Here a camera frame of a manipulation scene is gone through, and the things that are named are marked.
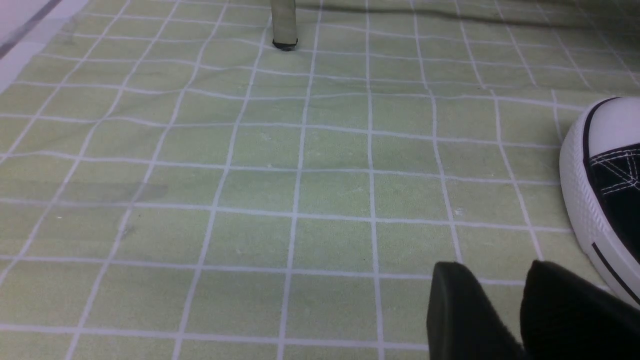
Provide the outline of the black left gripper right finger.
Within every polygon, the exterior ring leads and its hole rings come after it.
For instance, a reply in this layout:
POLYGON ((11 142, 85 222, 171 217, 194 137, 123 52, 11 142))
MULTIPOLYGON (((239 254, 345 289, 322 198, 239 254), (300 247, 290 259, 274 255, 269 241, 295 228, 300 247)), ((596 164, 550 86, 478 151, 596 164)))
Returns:
POLYGON ((533 360, 637 360, 640 313, 562 266, 535 260, 519 310, 533 360))

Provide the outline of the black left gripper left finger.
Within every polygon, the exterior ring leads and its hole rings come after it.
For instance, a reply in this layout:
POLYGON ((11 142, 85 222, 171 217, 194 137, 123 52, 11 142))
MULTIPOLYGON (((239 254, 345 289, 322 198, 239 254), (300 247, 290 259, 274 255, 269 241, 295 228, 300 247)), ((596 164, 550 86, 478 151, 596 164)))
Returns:
POLYGON ((431 360, 524 360, 474 274, 459 262, 434 265, 426 316, 431 360))

